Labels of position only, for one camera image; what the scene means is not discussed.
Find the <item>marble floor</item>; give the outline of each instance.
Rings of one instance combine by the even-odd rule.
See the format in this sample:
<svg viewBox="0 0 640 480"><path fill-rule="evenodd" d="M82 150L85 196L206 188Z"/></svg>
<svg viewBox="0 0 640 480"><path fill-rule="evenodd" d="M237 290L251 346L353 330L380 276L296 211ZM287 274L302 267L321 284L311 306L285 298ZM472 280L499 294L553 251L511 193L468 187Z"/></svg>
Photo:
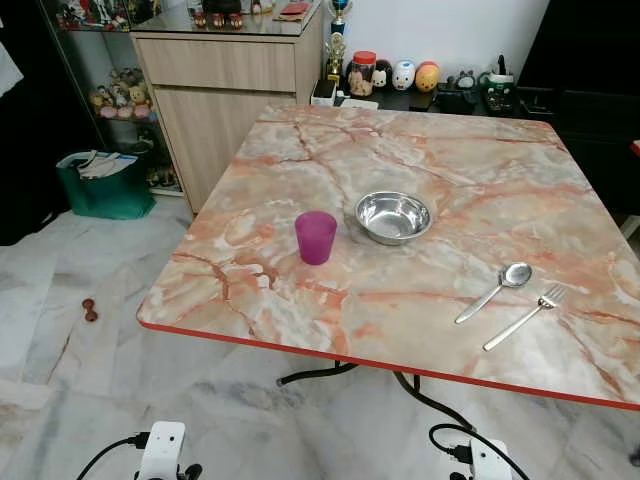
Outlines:
<svg viewBox="0 0 640 480"><path fill-rule="evenodd" d="M447 418L389 372L360 367L280 388L277 377L330 363L141 328L136 308L190 221L182 200L164 198L144 219L65 213L0 247L1 479L76 478L105 445L156 420L186 423L181 463L201 463L203 479L470 475L428 442ZM95 323L83 319L86 297ZM532 479L640 478L627 460L640 412L433 379L423 391L504 441ZM87 478L133 478L140 458L120 447Z"/></svg>

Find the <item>red jar lid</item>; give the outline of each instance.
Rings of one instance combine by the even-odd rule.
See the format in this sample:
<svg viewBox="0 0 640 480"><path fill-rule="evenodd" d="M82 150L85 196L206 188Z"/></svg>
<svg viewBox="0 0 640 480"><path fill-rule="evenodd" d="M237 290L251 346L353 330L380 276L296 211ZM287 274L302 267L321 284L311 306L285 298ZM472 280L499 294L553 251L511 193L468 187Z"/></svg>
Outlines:
<svg viewBox="0 0 640 480"><path fill-rule="evenodd" d="M376 53L360 50L353 54L353 63L358 65L372 65L376 63Z"/></svg>

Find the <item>metal bowl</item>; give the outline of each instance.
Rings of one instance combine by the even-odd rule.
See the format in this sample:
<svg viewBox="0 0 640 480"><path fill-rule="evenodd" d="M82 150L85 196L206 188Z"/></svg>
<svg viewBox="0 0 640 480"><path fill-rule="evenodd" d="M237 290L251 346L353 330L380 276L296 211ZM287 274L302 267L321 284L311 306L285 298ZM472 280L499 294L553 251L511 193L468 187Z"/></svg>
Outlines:
<svg viewBox="0 0 640 480"><path fill-rule="evenodd" d="M356 218L371 238L400 245L431 226L429 209L418 199L398 192L373 192L356 204Z"/></svg>

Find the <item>red table edge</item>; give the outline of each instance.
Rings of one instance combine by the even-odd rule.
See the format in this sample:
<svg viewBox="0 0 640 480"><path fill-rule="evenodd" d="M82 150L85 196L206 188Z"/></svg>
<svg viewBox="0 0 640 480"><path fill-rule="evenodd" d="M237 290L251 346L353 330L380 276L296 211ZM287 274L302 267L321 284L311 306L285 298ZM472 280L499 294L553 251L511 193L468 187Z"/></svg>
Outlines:
<svg viewBox="0 0 640 480"><path fill-rule="evenodd" d="M267 348L270 350L279 350L287 353L296 353L296 354L305 355L308 357L311 356L311 357L328 358L330 360L337 360L345 363L356 363L358 365L381 368L384 370L399 371L399 372L408 373L412 375L421 375L423 377L432 377L432 378L439 378L442 380L449 380L449 381L454 381L459 383L479 385L481 387L497 388L500 390L508 390L508 391L517 392L517 393L525 393L528 395L537 395L537 396L547 397L547 398L557 398L559 400L568 400L572 402L587 403L590 405L600 405L604 407L612 407L612 408L618 408L618 409L624 409L624 410L640 411L640 404L635 404L635 403L620 402L615 400L605 400L601 398L584 397L582 395L572 395L570 393L552 392L550 390L543 390L543 389L531 388L531 387L520 387L517 385L509 385L506 383L493 382L490 380L481 380L478 378L462 377L460 375L453 375L450 373L433 372L430 370L421 370L421 369L412 368L412 367L401 367L401 366L393 365L390 363L377 362L375 360L362 360L359 358L353 358L346 355L339 355L336 353L318 352L316 350L309 350L309 349L300 348L300 347L289 347L286 345L278 345L275 343L262 342L260 340L229 337L227 335L220 335L217 333L209 333L209 332L200 332L198 330L189 330L186 328L178 328L170 325L157 325L155 323L143 322L140 319L138 319L138 322L140 323L140 325L142 325L145 328L148 328L150 330L160 331L160 332L177 333L180 335L188 335L191 337L208 338L210 340L219 340L227 343L249 345L252 347L261 347L261 348Z"/></svg>

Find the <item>table leg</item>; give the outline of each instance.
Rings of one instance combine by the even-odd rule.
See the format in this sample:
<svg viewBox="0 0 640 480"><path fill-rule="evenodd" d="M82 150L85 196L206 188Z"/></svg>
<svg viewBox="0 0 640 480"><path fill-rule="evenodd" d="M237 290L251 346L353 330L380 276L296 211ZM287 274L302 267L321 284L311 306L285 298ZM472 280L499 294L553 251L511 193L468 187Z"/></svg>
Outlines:
<svg viewBox="0 0 640 480"><path fill-rule="evenodd" d="M279 386L283 386L287 383L303 380L305 378L331 377L333 375L340 375L341 373L353 370L357 366L358 365L356 365L355 363L345 363L344 365L340 365L340 362L336 360L335 366L333 368L325 368L322 370L308 370L305 372L294 373L292 375L287 375L286 377L279 378L276 383Z"/></svg>
<svg viewBox="0 0 640 480"><path fill-rule="evenodd" d="M640 446L636 449L635 452L629 455L629 461L634 467L640 467Z"/></svg>
<svg viewBox="0 0 640 480"><path fill-rule="evenodd" d="M413 376L413 386L407 381L404 377L404 374L401 372L393 372L393 374L398 379L400 386L405 389L405 391L411 395L413 398L418 400L419 402L424 403L428 407L435 408L436 410L448 415L453 418L456 422L458 422L463 427L468 428L469 430L476 431L475 427L471 425L467 419L465 419L462 415L456 412L454 409L443 405L440 402L436 402L435 400L423 395L420 393L420 375Z"/></svg>

